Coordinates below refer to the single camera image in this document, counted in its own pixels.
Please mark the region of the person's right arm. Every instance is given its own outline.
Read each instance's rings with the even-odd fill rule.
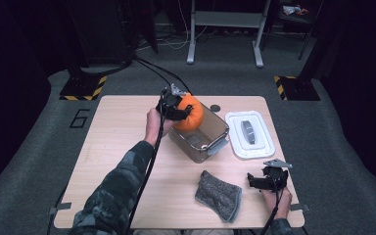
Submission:
[[[268,190],[261,190],[267,209],[272,212],[276,206],[276,194]],[[283,188],[283,193],[279,192],[279,196],[282,195],[276,216],[270,224],[270,231],[272,235],[293,235],[291,225],[287,219],[288,213],[292,203],[292,194],[287,187]]]

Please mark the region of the plastic storage bin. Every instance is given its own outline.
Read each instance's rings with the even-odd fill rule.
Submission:
[[[228,141],[228,124],[204,106],[204,120],[194,131],[183,132],[172,128],[169,138],[195,163],[203,163],[216,154]]]

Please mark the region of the pumpkin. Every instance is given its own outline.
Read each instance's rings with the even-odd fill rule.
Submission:
[[[204,108],[203,104],[197,98],[192,96],[190,93],[186,93],[185,96],[182,97],[181,102],[178,105],[178,110],[185,110],[189,105],[192,106],[191,113],[187,117],[187,119],[181,120],[176,123],[173,127],[175,129],[181,131],[193,131],[200,127],[201,123],[203,123],[204,119]]]

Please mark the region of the yellow and black hazard tape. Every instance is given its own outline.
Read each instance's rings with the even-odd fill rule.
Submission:
[[[100,92],[102,92],[103,85],[105,84],[106,77],[103,76],[99,83],[97,84],[96,89],[94,90],[94,93],[90,96],[64,96],[60,95],[60,100],[71,100],[71,101],[77,101],[77,100],[96,100],[97,97],[99,97]]]
[[[279,92],[280,98],[282,100],[288,100],[286,96],[285,89],[283,88],[281,78],[296,79],[295,76],[274,76],[274,82],[276,82],[277,91]]]

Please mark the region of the person's arm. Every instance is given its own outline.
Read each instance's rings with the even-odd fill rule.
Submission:
[[[155,109],[147,114],[146,134],[122,158],[117,167],[109,172],[102,183],[87,199],[84,209],[75,217],[69,234],[125,234],[129,215],[142,186],[147,166],[158,139],[160,115]],[[165,136],[172,121],[164,121]]]
[[[268,190],[261,190],[263,194],[267,209],[272,212],[276,206],[276,194]],[[292,203],[292,194],[287,187],[283,189],[276,216],[270,224],[270,231],[272,235],[293,235],[291,225],[287,219],[288,213]]]

